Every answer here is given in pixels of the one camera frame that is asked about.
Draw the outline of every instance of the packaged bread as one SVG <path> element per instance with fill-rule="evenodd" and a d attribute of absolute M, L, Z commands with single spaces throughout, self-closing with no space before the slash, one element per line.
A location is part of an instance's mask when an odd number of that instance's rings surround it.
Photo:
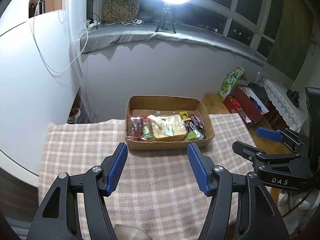
<path fill-rule="evenodd" d="M 159 116 L 161 122 L 151 120 L 154 141 L 172 142 L 183 141 L 187 135 L 187 130 L 183 119 L 179 114 L 169 116 Z"/>

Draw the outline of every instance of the leopard print pillow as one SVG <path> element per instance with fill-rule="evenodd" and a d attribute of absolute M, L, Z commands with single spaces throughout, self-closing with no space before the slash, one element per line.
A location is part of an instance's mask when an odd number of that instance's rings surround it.
<path fill-rule="evenodd" d="M 102 20 L 107 23 L 132 21 L 137 18 L 141 0 L 103 0 Z"/>

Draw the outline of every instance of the tripod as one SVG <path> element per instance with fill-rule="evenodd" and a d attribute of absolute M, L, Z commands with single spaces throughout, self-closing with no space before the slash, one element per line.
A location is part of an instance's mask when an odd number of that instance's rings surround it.
<path fill-rule="evenodd" d="M 172 25 L 173 33 L 176 33 L 176 29 L 174 28 L 174 19 L 170 11 L 170 4 L 168 3 L 164 3 L 164 13 L 162 14 L 161 19 L 158 23 L 156 33 L 159 31 L 159 28 L 161 28 L 161 30 L 167 30 L 166 28 L 164 28 L 165 23 L 167 22 L 167 18 Z"/>

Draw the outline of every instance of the silver screw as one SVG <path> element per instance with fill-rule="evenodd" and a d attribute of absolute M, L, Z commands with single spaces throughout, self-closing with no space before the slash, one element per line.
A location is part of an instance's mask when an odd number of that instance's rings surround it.
<path fill-rule="evenodd" d="M 67 176 L 67 174 L 65 172 L 62 172 L 59 174 L 60 179 L 64 179 L 66 176 Z"/>
<path fill-rule="evenodd" d="M 99 171 L 101 171 L 101 167 L 100 167 L 100 166 L 94 166 L 94 167 L 92 168 L 92 171 L 93 171 L 93 172 L 99 172 Z"/>
<path fill-rule="evenodd" d="M 255 174 L 253 171 L 250 171 L 249 172 L 249 177 L 254 179 L 254 178 L 257 177 L 257 174 Z"/>
<path fill-rule="evenodd" d="M 214 170 L 216 172 L 221 172 L 221 171 L 223 171 L 223 168 L 221 166 L 217 165 L 217 166 L 214 167 Z"/>

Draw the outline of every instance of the blue gripper pad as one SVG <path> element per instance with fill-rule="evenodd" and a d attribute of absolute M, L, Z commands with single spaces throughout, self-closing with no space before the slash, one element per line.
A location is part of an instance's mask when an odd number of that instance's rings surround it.
<path fill-rule="evenodd" d="M 283 140 L 283 136 L 278 131 L 269 130 L 262 127 L 259 127 L 256 130 L 256 135 L 274 142 L 280 142 Z"/>
<path fill-rule="evenodd" d="M 196 177 L 196 181 L 199 189 L 206 195 L 211 196 L 210 185 L 213 182 L 212 179 L 212 169 L 214 164 L 208 156 L 203 156 L 200 152 L 198 146 L 195 143 L 190 143 L 188 145 L 188 159 Z"/>
<path fill-rule="evenodd" d="M 108 195 L 111 195 L 111 193 L 116 190 L 127 157 L 127 145 L 125 143 L 119 143 L 117 149 L 112 155 L 112 159 L 110 158 L 109 160 L 109 163 L 111 163 L 112 166 L 109 166 L 110 172 L 108 173 L 108 186 L 106 189 Z"/>

